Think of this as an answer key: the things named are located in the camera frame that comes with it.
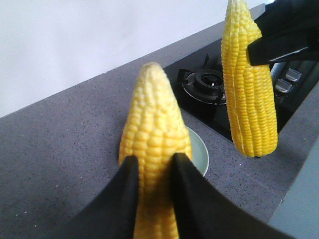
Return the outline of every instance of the black glass cooktop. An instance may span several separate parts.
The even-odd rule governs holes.
[[[164,68],[179,106],[231,139],[222,80],[221,39]],[[272,67],[277,126],[280,131],[319,79],[316,61]]]

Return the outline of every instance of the green bowl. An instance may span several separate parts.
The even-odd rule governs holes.
[[[192,129],[187,127],[189,130],[190,142],[192,146],[193,153],[193,164],[198,169],[198,171],[205,176],[208,165],[209,165],[209,155],[203,140],[196,134]]]

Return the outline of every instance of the speckled countertop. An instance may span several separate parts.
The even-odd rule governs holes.
[[[163,67],[221,36],[223,23],[0,119],[0,237],[41,238],[84,208],[118,169],[118,145],[140,67]],[[318,85],[279,135],[277,150],[246,158],[183,113],[205,142],[206,178],[268,221],[319,135]]]

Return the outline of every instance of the yellow corn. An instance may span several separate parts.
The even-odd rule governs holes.
[[[222,38],[227,111],[236,148],[251,157],[273,152],[278,143],[269,66],[251,66],[247,52],[261,36],[245,1],[229,0]]]
[[[177,239],[169,193],[171,159],[191,158],[188,129],[161,66],[151,62],[140,71],[120,143],[119,163],[127,155],[139,161],[139,203],[135,239]]]

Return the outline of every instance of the stove burner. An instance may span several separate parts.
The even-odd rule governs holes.
[[[193,98],[211,105],[226,104],[223,74],[214,69],[191,72],[182,81],[184,90]]]

